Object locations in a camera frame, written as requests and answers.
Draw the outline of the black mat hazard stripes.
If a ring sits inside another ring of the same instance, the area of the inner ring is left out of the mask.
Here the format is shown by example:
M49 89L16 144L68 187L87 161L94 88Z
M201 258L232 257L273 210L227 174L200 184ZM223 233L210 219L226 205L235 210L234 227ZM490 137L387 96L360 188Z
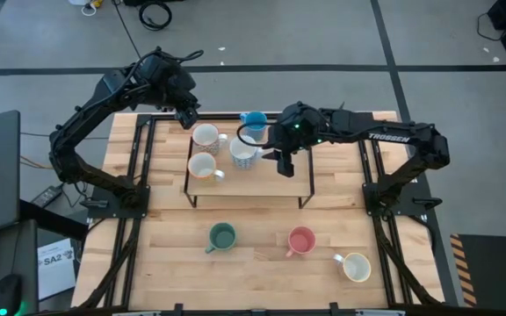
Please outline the black mat hazard stripes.
M506 236L450 236L464 304L506 310Z

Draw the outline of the black stand beam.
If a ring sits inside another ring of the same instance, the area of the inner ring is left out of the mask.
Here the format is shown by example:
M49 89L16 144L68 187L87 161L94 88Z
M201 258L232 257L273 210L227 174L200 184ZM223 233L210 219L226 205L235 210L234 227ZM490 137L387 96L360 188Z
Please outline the black stand beam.
M85 224L50 212L25 200L19 202L19 218L20 220L35 220L41 229L77 241L84 241L88 230L88 226Z

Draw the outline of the white mug blue tile pattern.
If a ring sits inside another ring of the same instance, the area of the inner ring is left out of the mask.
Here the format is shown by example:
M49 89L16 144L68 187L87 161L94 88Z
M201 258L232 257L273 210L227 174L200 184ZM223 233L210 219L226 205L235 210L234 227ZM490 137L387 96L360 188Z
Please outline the white mug blue tile pattern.
M229 144L229 152L233 165L238 169L252 169L256 161L261 158L263 149L257 142L243 135L240 139L235 137Z

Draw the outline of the light blue mug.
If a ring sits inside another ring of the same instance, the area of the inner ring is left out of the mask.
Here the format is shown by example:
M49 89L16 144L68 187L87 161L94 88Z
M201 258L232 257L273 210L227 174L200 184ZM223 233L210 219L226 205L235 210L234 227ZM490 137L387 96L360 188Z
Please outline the light blue mug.
M240 119L246 126L242 134L249 136L255 141L261 141L264 138L267 128L267 117L263 112L250 111L240 114Z

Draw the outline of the green faceted mug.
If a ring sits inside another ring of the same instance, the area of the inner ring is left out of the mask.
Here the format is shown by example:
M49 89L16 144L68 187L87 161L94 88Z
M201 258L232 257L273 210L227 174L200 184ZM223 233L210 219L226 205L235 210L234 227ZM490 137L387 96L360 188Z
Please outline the green faceted mug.
M214 250L229 250L236 241L236 232L229 223L217 223L210 229L208 234L208 246L205 249L207 254Z

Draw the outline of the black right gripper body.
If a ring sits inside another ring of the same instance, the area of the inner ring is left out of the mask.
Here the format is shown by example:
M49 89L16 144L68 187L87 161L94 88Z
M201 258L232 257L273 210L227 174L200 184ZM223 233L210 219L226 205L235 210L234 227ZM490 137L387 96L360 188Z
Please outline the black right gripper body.
M303 150L306 145L295 131L287 129L270 129L265 149L275 149L285 153L295 153Z

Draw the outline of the white mug small coloured speckles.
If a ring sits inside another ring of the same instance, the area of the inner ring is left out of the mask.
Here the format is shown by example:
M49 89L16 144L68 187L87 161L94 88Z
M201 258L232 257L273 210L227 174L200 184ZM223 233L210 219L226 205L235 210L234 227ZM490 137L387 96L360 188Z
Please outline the white mug small coloured speckles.
M220 133L218 127L213 124L200 124L192 132L192 141L199 152L217 155L228 141L228 136Z

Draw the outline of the pink faceted mug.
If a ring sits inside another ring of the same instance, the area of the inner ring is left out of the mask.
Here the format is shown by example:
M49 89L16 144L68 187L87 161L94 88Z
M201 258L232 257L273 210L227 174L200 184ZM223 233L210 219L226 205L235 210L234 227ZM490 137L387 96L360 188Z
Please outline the pink faceted mug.
M308 254L315 248L316 237L314 232L305 226L297 226L288 234L288 251L286 257L294 254Z

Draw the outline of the wooden shelf black metal legs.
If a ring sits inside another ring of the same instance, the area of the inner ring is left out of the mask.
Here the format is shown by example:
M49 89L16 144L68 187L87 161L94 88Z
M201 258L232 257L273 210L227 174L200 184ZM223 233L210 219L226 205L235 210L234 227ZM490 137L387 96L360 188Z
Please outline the wooden shelf black metal legs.
M268 198L293 198L300 209L304 208L314 195L314 164L310 151L303 151L293 157L295 167L293 177L285 177L277 172L277 163L262 158L252 169L238 169L233 165L229 144L223 145L214 157L217 168L225 173L222 181L201 181L186 170L183 193L193 208L201 198L252 198L260 202ZM200 153L193 141L189 144L188 161Z

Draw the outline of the white mug orange leaf pattern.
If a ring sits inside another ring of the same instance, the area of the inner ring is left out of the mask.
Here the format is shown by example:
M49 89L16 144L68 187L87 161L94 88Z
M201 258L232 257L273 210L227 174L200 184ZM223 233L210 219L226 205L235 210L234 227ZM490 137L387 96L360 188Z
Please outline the white mug orange leaf pattern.
M372 274L370 261L360 253L334 254L333 260L337 263L339 274L352 282L366 282Z

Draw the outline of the black computer mouse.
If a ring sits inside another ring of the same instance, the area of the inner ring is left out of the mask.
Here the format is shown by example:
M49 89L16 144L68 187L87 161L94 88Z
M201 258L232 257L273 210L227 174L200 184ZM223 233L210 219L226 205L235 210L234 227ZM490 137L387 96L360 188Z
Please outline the black computer mouse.
M0 279L0 316L13 316L21 306L22 279L9 274Z

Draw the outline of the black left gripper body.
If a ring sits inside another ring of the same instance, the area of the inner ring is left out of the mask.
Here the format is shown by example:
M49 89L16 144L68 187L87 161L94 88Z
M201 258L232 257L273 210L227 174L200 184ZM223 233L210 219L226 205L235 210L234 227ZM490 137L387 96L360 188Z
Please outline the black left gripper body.
M196 111L198 99L192 94L196 87L191 74L179 61L165 60L166 66L160 76L160 101L157 105L163 111Z

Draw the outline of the black power brick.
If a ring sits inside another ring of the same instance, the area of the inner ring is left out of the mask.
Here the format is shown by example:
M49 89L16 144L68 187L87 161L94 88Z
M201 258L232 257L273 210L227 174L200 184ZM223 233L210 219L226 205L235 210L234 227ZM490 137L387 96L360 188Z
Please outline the black power brick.
M45 190L43 190L39 195L37 195L32 201L31 204L36 205L40 208L46 208L50 204L52 204L60 195L62 194L62 186L48 186Z

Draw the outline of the white mug yellow dots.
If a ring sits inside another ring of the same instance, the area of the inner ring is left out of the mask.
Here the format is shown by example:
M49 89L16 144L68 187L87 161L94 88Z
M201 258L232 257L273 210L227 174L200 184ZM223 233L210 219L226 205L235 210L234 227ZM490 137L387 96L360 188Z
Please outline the white mug yellow dots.
M187 169L192 177L201 181L225 179L225 173L217 168L214 156L206 152L194 154L187 163Z

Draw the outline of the white printed paper sheet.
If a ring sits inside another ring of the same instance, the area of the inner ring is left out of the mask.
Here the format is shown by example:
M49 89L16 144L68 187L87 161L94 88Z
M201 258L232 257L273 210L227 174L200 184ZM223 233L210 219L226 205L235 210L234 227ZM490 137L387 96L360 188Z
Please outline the white printed paper sheet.
M75 287L75 250L70 239L39 247L37 256L39 301Z

